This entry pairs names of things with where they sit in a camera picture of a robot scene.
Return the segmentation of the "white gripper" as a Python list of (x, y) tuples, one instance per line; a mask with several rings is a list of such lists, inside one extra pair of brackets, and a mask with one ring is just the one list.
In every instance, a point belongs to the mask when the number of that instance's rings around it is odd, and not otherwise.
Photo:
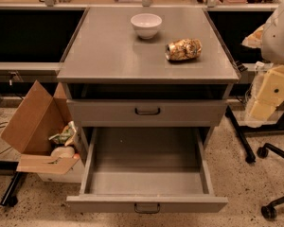
[(255, 121), (267, 121), (284, 101), (284, 65), (270, 69), (250, 107), (248, 116)]

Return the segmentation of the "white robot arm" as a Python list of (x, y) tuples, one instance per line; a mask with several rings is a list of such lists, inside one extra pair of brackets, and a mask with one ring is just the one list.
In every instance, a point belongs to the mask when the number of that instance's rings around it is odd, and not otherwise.
[(273, 66), (252, 83), (244, 120), (253, 128), (263, 125), (284, 101), (284, 0), (264, 24), (261, 42), (261, 56)]

